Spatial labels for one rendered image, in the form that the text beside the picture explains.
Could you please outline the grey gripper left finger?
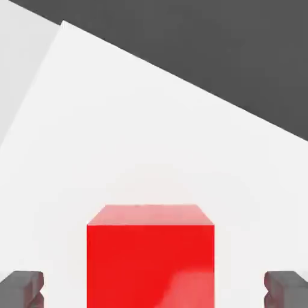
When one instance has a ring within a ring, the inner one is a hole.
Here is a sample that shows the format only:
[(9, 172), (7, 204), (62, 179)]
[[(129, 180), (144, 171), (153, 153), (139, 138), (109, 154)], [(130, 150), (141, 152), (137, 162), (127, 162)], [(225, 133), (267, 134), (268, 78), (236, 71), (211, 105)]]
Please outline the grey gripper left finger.
[(13, 271), (0, 281), (0, 308), (44, 308), (44, 274)]

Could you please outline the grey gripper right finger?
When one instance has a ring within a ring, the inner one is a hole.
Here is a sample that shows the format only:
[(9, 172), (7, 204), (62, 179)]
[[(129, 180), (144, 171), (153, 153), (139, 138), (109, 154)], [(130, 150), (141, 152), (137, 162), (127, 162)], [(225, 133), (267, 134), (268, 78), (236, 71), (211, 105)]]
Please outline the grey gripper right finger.
[(308, 308), (308, 282), (295, 271), (267, 271), (264, 308)]

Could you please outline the small red cube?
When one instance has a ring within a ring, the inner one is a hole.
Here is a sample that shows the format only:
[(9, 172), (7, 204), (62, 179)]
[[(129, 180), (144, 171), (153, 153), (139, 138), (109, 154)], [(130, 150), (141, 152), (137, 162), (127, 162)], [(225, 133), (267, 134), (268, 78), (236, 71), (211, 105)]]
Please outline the small red cube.
[(106, 205), (87, 224), (87, 308), (215, 308), (214, 256), (196, 205)]

